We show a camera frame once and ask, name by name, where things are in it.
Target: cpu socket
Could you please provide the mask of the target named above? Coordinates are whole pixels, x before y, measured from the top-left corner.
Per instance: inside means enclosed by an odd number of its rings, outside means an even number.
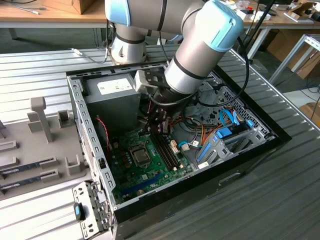
[[[152,161],[144,143],[131,147],[130,153],[137,167],[147,169]]]

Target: open computer tower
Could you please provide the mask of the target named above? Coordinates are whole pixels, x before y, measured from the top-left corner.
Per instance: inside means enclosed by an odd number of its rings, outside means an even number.
[[[67,73],[81,146],[97,183],[93,190],[99,188],[106,195],[104,204],[101,198],[99,201],[106,220],[97,219],[95,209],[92,218],[82,220],[87,221],[81,229],[85,239],[107,229],[116,239],[126,239],[214,195],[291,139],[246,93],[229,106],[238,114],[241,129],[230,122],[226,131],[215,130],[212,135],[207,132],[210,137],[202,148],[190,144],[183,150],[178,144],[194,134],[179,122],[180,109],[170,119],[172,126],[167,134],[141,134],[143,112],[148,111],[150,103],[147,95],[136,91],[137,72],[161,71],[165,64],[131,64]],[[240,87],[216,66],[199,88],[198,97],[207,103],[222,103],[239,91]],[[221,115],[227,117],[221,113],[225,109],[191,103],[185,114],[206,125],[218,126]],[[228,137],[229,130],[236,133]],[[86,204],[79,193],[74,196],[78,204]]]

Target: blue tab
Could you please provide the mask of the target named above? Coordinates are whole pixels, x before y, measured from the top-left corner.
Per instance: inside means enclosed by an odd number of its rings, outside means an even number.
[[[105,1],[105,15],[110,22],[127,27],[131,25],[128,0]]]
[[[197,159],[198,162],[201,161],[201,159],[204,157],[204,155],[206,154],[206,152],[208,151],[208,149],[211,147],[211,143],[209,142],[208,145],[205,147],[205,149],[203,150],[203,152],[201,153],[201,155],[199,156],[199,158]]]
[[[200,38],[213,50],[227,52],[244,30],[244,22],[233,10],[218,0],[210,0],[195,17]]]
[[[75,214],[76,214],[76,215],[79,215],[79,214],[80,214],[79,206],[76,206],[76,207],[75,207]]]
[[[237,118],[237,113],[236,113],[236,111],[233,111],[233,119],[234,119],[234,123],[235,123],[235,124],[240,125],[240,122],[238,121],[238,118]]]
[[[255,126],[254,122],[251,121],[250,119],[247,120],[246,123],[248,124],[248,126],[249,126],[251,129]]]
[[[225,128],[222,128],[222,129],[219,129],[216,131],[216,135],[218,136],[218,138],[222,139],[226,136],[229,136],[231,135],[232,132],[229,130],[229,128],[225,127]]]

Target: floor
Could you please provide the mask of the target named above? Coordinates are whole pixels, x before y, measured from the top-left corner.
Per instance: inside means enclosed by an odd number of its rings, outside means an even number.
[[[18,40],[11,39],[8,29],[0,28],[0,54],[58,51],[70,48],[91,49],[102,45],[100,30],[96,28],[16,28],[15,31],[19,37]],[[156,43],[156,40],[149,38],[148,42],[153,44]],[[267,71],[261,72],[266,78],[269,78],[281,63],[267,51],[258,51],[255,59],[259,60],[267,69]],[[279,77],[278,82],[286,79],[291,74],[290,69],[286,68]],[[320,84],[320,77],[310,80],[313,80],[313,85]],[[296,74],[278,86],[278,89],[283,93],[305,88],[306,81]]]

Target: power supply label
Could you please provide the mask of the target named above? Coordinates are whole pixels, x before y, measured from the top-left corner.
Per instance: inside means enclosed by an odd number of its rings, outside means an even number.
[[[126,78],[99,82],[97,86],[101,95],[113,94],[133,89]]]

